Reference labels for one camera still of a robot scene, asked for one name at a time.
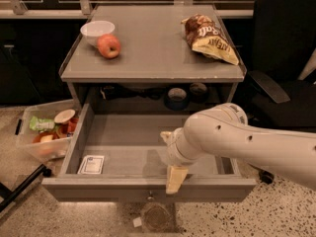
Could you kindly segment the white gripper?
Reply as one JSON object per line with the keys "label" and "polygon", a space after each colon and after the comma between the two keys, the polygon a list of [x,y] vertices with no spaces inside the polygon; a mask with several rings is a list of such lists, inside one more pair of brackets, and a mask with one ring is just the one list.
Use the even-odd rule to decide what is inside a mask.
{"label": "white gripper", "polygon": [[179,191],[189,172],[187,167],[179,166],[193,165],[201,156],[201,151],[187,141],[182,128],[165,131],[164,142],[167,145],[169,164],[175,165],[167,168],[166,194],[173,195]]}

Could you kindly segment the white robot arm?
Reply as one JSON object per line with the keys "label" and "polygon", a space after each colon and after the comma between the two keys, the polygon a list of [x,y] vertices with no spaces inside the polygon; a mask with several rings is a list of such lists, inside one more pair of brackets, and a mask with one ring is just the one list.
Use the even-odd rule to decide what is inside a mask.
{"label": "white robot arm", "polygon": [[248,125],[245,112],[225,103],[197,112],[160,133],[169,158],[166,193],[175,194],[188,167],[211,154],[250,165],[316,190],[316,134]]}

